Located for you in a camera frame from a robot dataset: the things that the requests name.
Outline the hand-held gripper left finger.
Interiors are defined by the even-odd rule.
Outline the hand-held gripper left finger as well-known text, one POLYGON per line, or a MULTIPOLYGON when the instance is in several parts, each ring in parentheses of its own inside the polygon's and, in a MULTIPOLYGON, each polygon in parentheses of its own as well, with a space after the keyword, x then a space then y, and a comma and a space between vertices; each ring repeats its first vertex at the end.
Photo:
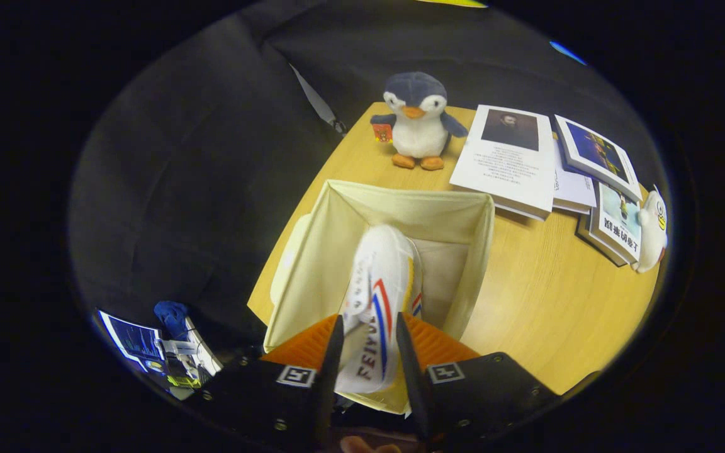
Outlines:
POLYGON ((325 450, 343 342, 343 317, 326 316, 225 366, 196 393, 196 413, 261 450, 325 450))

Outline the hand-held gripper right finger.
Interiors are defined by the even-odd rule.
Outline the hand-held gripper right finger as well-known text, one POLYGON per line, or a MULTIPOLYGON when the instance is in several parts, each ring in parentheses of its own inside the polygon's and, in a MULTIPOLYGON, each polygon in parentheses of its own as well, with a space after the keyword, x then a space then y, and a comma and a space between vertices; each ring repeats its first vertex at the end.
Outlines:
POLYGON ((408 313, 395 324, 417 435, 426 450, 492 450, 561 404, 509 354, 481 355, 408 313))

